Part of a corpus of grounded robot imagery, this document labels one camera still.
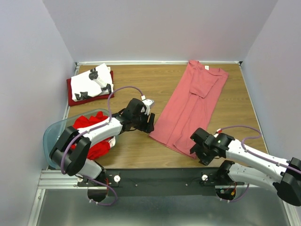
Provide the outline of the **pink polo shirt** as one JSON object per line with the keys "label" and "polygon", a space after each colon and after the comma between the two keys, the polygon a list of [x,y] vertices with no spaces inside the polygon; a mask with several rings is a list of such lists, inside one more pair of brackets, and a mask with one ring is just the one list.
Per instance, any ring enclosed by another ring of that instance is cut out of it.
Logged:
{"label": "pink polo shirt", "polygon": [[150,137],[164,146],[196,158],[190,139],[196,129],[207,129],[229,74],[190,60],[183,76],[154,125]]}

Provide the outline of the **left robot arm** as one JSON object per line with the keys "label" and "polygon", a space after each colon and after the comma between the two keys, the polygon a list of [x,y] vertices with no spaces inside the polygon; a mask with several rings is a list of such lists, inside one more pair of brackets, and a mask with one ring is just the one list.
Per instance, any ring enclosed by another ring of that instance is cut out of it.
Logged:
{"label": "left robot arm", "polygon": [[154,130],[155,114],[151,113],[154,103],[151,99],[133,98],[125,109],[103,122],[79,129],[67,127],[50,151],[51,161],[58,166],[63,162],[61,169],[64,174],[82,175],[87,177],[92,185],[101,185],[104,182],[104,168],[87,158],[89,149],[101,141],[131,129],[151,133]]}

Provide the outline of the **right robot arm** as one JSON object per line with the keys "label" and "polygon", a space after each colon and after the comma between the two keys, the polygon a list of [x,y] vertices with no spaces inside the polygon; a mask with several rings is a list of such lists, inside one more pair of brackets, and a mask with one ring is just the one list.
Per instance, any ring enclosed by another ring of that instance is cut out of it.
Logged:
{"label": "right robot arm", "polygon": [[190,149],[203,165],[216,157],[224,162],[211,176],[202,176],[205,185],[245,183],[275,192],[280,199],[293,206],[301,204],[301,161],[286,160],[263,153],[218,129],[214,135],[198,128],[192,135],[195,143]]}

